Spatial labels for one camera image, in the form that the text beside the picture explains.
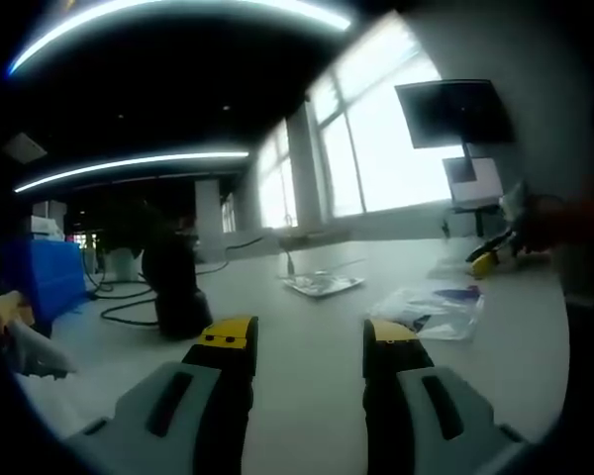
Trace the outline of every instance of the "plastic bag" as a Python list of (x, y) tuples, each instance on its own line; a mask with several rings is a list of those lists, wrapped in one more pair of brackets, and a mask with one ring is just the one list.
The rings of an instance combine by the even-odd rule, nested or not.
[(418, 338), (468, 339), (484, 306), (475, 285), (469, 287), (401, 288), (373, 306), (370, 318), (404, 325)]

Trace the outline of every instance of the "blue plastic bin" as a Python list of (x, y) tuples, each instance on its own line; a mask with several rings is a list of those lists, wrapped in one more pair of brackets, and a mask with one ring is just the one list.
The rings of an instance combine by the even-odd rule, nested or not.
[(50, 323), (84, 302), (79, 244), (18, 239), (2, 246), (5, 283), (31, 302), (36, 321)]

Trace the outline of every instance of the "cable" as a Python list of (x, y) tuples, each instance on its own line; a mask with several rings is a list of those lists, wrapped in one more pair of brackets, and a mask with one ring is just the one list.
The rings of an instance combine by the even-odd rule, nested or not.
[[(258, 237), (250, 242), (246, 242), (244, 244), (238, 244), (238, 245), (230, 245), (227, 246), (225, 248), (225, 252), (227, 250), (231, 250), (231, 249), (242, 249), (244, 247), (249, 247), (250, 245), (256, 244), (258, 242), (260, 242), (261, 240), (263, 240), (265, 237)], [(206, 274), (213, 274), (216, 272), (219, 272), (221, 270), (223, 270), (224, 268), (226, 268), (229, 264), (231, 263), (231, 261), (229, 261), (228, 259), (225, 261), (224, 264), (222, 264), (220, 267), (216, 268), (216, 269), (212, 269), (212, 270), (205, 270), (205, 271), (201, 271), (201, 272), (196, 272), (196, 275), (206, 275)], [(90, 282), (93, 283), (93, 285), (96, 285), (94, 283), (94, 281), (92, 280), (92, 278), (90, 277), (90, 275), (88, 274), (88, 272), (86, 272), (86, 275), (88, 276), (88, 279), (90, 279)], [(114, 284), (114, 283), (142, 283), (142, 284), (146, 284), (149, 286), (149, 284), (147, 282), (143, 282), (143, 281), (137, 281), (137, 282), (106, 282), (109, 284)], [(135, 298), (135, 297), (141, 297), (142, 295), (148, 294), (149, 292), (152, 291), (152, 288), (149, 287), (149, 289), (145, 290), (145, 292), (140, 292), (138, 294), (132, 294), (132, 295), (124, 295), (124, 296), (120, 296), (120, 297), (114, 297), (114, 296), (109, 296), (109, 297), (104, 297), (104, 296), (100, 296), (97, 295), (95, 296), (97, 299), (105, 299), (105, 300), (125, 300), (125, 299), (131, 299), (131, 298)], [(125, 319), (120, 319), (118, 317), (109, 317), (109, 314), (111, 312), (116, 312), (118, 310), (125, 310), (125, 309), (130, 309), (132, 307), (136, 307), (138, 305), (144, 305), (144, 304), (150, 304), (152, 302), (155, 302), (156, 298), (153, 299), (147, 299), (147, 300), (139, 300), (138, 302), (131, 302), (129, 304), (125, 304), (125, 305), (119, 305), (117, 307), (112, 307), (110, 309), (104, 310), (99, 317), (103, 320), (107, 320), (109, 322), (117, 322), (119, 324), (126, 324), (126, 325), (131, 325), (134, 327), (148, 327), (148, 328), (155, 328), (158, 327), (158, 321), (156, 322), (137, 322), (134, 320), (125, 320)]]

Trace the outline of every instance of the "white table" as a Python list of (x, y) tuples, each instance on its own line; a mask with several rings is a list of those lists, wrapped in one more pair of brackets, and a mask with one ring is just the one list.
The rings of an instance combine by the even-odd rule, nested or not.
[[(259, 316), (244, 473), (363, 475), (364, 311), (401, 286), (423, 284), (441, 258), (464, 258), (473, 246), (464, 239), (431, 239), (347, 242), (294, 252), (297, 272), (365, 259), (339, 270), (365, 277), (364, 285), (324, 301), (282, 287), (276, 278), (286, 271), (281, 254), (235, 261), (200, 277), (215, 320), (233, 314)], [(454, 280), (473, 282), (463, 274)], [(569, 334), (559, 282), (545, 266), (494, 275), (479, 285), (485, 312), (474, 340), (425, 341), (425, 347), (436, 365), (452, 368), (492, 403), (497, 423), (540, 440), (561, 412), (568, 376)], [(165, 347), (150, 336), (129, 349), (133, 346), (128, 341), (137, 333), (111, 330), (99, 321), (92, 325), (101, 326), (97, 337), (119, 332), (124, 360), (132, 364), (134, 355), (137, 371), (150, 372), (161, 360), (182, 357), (189, 345)], [(107, 337), (100, 352), (115, 344)]]

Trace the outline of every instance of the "light strip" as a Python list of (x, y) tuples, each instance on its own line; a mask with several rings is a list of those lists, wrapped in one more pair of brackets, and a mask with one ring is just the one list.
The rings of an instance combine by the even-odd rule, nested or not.
[(297, 0), (239, 0), (240, 2), (256, 3), (272, 8), (279, 8), (287, 12), (297, 13), (304, 17), (320, 21), (338, 30), (345, 31), (351, 25), (351, 21), (340, 15), (332, 13), (323, 8), (310, 5)]
[(143, 163), (157, 163), (161, 161), (173, 161), (173, 160), (197, 160), (203, 158), (247, 158), (247, 151), (216, 151), (208, 153), (180, 153), (178, 155), (161, 155), (161, 156), (148, 156), (145, 158), (132, 158), (129, 160), (121, 161), (110, 161), (108, 163), (100, 163), (98, 165), (86, 166), (84, 168), (77, 168), (75, 170), (64, 171), (57, 175), (47, 176), (37, 181), (28, 183), (19, 188), (15, 189), (16, 193), (22, 193), (23, 191), (30, 190), (45, 183), (52, 181), (61, 180), (68, 178), (69, 176), (82, 175), (84, 173), (90, 173), (92, 171), (105, 170), (108, 168), (118, 168), (120, 166), (139, 165)]
[[(111, 15), (113, 13), (126, 10), (128, 8), (138, 7), (149, 3), (156, 3), (165, 0), (111, 0), (109, 2), (97, 5), (88, 10), (85, 10), (74, 17), (69, 18), (58, 27), (53, 28), (41, 38), (36, 40), (32, 45), (27, 47), (11, 64), (9, 67), (9, 75), (13, 74), (22, 64), (36, 54), (40, 49), (44, 48), (50, 42), (74, 30), (77, 27), (84, 25), (97, 18)], [(169, 0), (182, 2), (193, 2), (198, 0)], [(344, 31), (349, 27), (350, 21), (340, 15), (334, 14), (320, 7), (315, 7), (308, 3), (300, 2), (298, 0), (228, 0), (231, 2), (249, 2), (264, 5), (267, 7), (284, 10), (287, 12), (297, 13), (308, 17), (312, 20), (325, 23), (333, 28)]]

